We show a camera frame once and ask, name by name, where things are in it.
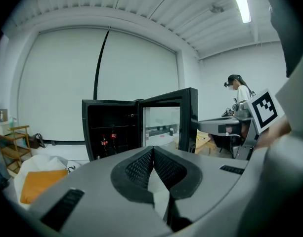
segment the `fluorescent light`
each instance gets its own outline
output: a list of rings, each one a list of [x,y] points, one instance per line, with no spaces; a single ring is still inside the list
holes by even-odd
[[[249,12],[249,7],[248,7],[248,2],[247,0],[236,0],[240,14],[242,17],[242,22],[244,23],[249,23],[251,22],[251,17],[250,17],[250,12]]]

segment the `orange cloth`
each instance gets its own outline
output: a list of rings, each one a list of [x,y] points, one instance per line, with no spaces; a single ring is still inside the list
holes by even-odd
[[[41,193],[67,174],[67,169],[28,172],[21,194],[21,203],[32,203]]]

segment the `dark hair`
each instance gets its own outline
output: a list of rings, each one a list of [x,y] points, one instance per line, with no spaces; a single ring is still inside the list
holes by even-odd
[[[250,97],[253,97],[253,92],[249,89],[248,85],[245,83],[245,81],[242,79],[241,75],[230,75],[228,77],[228,81],[234,81],[235,79],[237,79],[240,84],[246,86],[249,90],[249,93],[250,93]]]

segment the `white t-shirt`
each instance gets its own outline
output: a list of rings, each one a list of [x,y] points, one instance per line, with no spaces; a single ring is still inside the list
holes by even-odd
[[[250,99],[250,92],[244,85],[240,85],[237,89],[237,103]]]

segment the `bottle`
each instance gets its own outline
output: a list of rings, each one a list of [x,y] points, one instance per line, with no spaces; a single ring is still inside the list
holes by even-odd
[[[114,153],[117,154],[117,151],[116,151],[116,149],[117,149],[117,140],[116,140],[117,134],[114,132],[114,128],[112,130],[112,133],[111,133],[110,137],[111,137],[111,140],[112,140],[112,148],[114,150]]]
[[[101,145],[102,145],[102,151],[103,151],[103,155],[107,156],[107,140],[105,139],[105,134],[102,134],[102,141],[101,141]]]
[[[10,116],[9,119],[8,119],[8,126],[9,126],[9,128],[13,128],[14,127],[14,121],[15,121],[15,118],[13,118],[12,116]]]

